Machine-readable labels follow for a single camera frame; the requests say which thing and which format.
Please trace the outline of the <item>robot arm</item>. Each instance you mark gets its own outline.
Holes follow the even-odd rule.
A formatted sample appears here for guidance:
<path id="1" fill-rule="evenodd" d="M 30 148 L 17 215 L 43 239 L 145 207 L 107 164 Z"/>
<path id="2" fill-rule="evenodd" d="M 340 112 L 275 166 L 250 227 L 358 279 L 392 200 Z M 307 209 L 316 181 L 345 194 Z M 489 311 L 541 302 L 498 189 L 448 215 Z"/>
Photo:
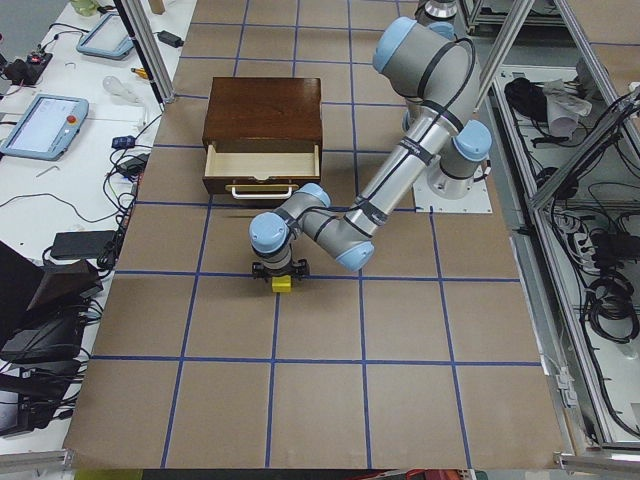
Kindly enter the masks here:
<path id="1" fill-rule="evenodd" d="M 378 41 L 373 66 L 397 94 L 421 107 L 421 115 L 344 214 L 332 210 L 320 185 L 309 183 L 279 208 L 254 217 L 248 230 L 258 258 L 252 265 L 254 278 L 307 276 L 307 261 L 293 258 L 292 243 L 301 235 L 346 270 L 361 269 L 374 254 L 374 234 L 416 179 L 444 148 L 460 143 L 480 90 L 480 67 L 470 39 L 449 40 L 416 20 L 399 17 Z"/>

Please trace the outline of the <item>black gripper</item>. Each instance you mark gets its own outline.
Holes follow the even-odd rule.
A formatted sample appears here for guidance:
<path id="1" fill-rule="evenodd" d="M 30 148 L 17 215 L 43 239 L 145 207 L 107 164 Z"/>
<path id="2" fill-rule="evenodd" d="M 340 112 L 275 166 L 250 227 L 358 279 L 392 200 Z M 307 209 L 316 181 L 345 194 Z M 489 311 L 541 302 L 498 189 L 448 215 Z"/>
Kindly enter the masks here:
<path id="1" fill-rule="evenodd" d="M 294 279 L 303 279 L 308 275 L 308 262 L 306 259 L 291 260 L 285 266 L 278 268 L 272 268 L 261 262 L 253 262 L 251 273 L 254 279 L 263 279 L 264 281 L 287 275 Z"/>

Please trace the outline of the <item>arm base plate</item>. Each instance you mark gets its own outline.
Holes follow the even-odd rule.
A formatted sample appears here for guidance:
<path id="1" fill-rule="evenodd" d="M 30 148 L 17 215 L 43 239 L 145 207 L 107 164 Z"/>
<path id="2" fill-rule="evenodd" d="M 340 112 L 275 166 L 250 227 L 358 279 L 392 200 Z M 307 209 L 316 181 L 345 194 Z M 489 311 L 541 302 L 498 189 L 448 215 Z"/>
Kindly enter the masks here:
<path id="1" fill-rule="evenodd" d="M 484 174 L 481 162 L 473 163 L 474 173 L 466 179 L 456 179 L 441 168 L 439 156 L 412 185 L 415 208 L 422 213 L 491 214 L 492 205 L 486 180 L 476 181 Z"/>

